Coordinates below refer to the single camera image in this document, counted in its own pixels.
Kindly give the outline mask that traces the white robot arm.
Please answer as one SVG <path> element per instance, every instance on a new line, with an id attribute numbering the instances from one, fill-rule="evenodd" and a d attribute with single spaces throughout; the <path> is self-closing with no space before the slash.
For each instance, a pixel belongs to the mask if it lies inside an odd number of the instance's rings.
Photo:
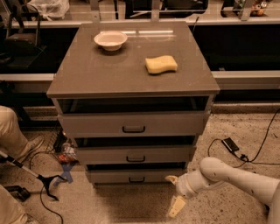
<path id="1" fill-rule="evenodd" d="M 280 180 L 277 178 L 234 168 L 216 157 L 205 157 L 198 170 L 179 177 L 169 175 L 165 179 L 176 188 L 167 213 L 169 217 L 175 217 L 186 201 L 198 193 L 229 183 L 269 207 L 267 224 L 280 224 Z"/>

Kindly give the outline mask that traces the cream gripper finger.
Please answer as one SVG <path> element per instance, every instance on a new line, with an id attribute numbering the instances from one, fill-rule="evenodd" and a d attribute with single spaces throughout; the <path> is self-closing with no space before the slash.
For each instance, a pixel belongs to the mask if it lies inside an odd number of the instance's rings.
<path id="1" fill-rule="evenodd" d="M 174 175 L 168 175 L 165 177 L 165 179 L 169 182 L 171 182 L 173 185 L 176 185 L 178 183 L 178 177 Z"/>
<path id="2" fill-rule="evenodd" d="M 174 218 L 185 206 L 186 201 L 182 196 L 173 196 L 168 211 L 168 216 Z"/>

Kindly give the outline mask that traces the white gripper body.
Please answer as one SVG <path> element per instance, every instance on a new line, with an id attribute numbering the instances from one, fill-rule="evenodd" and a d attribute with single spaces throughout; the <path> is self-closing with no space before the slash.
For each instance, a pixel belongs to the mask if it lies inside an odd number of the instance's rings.
<path id="1" fill-rule="evenodd" d="M 179 176 L 175 186 L 177 194 L 187 200 L 197 196 L 205 187 L 203 176 L 199 170 Z"/>

